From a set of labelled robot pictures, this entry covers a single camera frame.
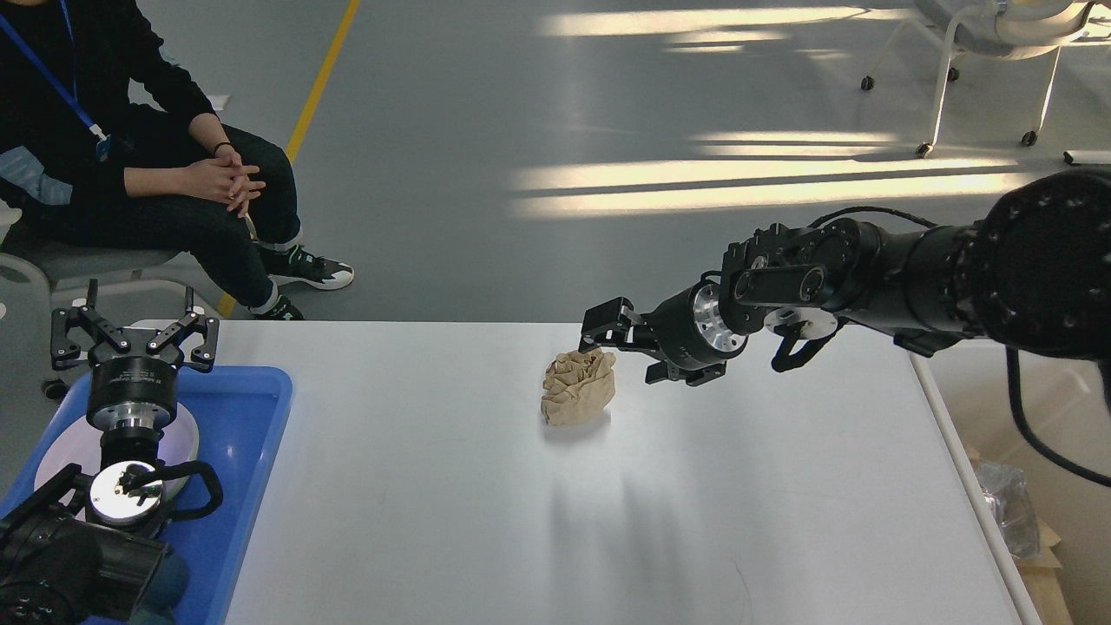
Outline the person's clasped hands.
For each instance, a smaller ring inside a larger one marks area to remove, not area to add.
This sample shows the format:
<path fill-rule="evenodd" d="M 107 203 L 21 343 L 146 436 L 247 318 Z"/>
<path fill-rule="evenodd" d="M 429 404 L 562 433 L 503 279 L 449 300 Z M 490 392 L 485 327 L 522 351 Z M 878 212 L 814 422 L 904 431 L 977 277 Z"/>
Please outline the person's clasped hands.
<path fill-rule="evenodd" d="M 182 169 L 180 193 L 220 203 L 233 216 L 246 219 L 251 202 L 266 190 L 264 181 L 256 181 L 258 174 L 260 169 L 246 165 L 230 142 L 220 142 L 214 157 Z"/>

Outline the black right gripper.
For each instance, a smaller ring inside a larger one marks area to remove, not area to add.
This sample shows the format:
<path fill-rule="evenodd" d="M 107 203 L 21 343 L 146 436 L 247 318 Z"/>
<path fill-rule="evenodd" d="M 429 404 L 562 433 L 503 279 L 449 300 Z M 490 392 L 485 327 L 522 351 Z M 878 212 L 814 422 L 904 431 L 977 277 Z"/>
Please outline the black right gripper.
<path fill-rule="evenodd" d="M 599 347 L 660 355 L 644 372 L 644 383 L 682 381 L 701 386 L 725 375 L 727 360 L 745 349 L 747 337 L 727 327 L 720 315 L 720 285 L 699 281 L 652 312 L 637 313 L 627 298 L 589 308 L 581 325 L 579 353 Z"/>

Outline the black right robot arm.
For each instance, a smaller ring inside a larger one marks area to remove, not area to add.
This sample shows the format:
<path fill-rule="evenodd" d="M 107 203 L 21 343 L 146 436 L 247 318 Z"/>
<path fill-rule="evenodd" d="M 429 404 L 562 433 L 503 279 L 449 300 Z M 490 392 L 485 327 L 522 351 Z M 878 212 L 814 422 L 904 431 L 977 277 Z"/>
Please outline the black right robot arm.
<path fill-rule="evenodd" d="M 892 234 L 857 206 L 808 226 L 774 224 L 727 246 L 718 270 L 651 312 L 625 298 L 585 311 L 579 351 L 614 347 L 654 360 L 647 383 L 699 386 L 725 373 L 745 337 L 781 339 L 775 372 L 809 363 L 841 327 L 892 337 L 924 357 L 962 340 L 1004 345 L 1015 427 L 1055 466 L 1099 485 L 1035 436 L 1022 409 L 1017 355 L 1094 361 L 1108 379 L 1110 178 L 1072 168 L 1007 193 L 967 226 L 921 219 Z"/>

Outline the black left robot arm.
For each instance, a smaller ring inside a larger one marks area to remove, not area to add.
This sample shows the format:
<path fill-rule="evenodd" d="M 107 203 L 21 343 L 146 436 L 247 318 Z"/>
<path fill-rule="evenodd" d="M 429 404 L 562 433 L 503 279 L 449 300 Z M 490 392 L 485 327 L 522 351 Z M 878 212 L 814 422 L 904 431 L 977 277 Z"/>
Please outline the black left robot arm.
<path fill-rule="evenodd" d="M 219 323 L 187 293 L 184 313 L 167 327 L 119 327 L 86 300 L 53 312 L 50 360 L 76 367 L 78 327 L 92 340 L 86 420 L 100 432 L 100 466 L 71 463 L 3 518 L 4 624 L 79 624 L 91 616 L 127 621 L 171 555 L 158 540 L 170 523 L 218 510 L 223 488 L 202 460 L 159 458 L 177 419 L 178 373 L 214 367 Z"/>

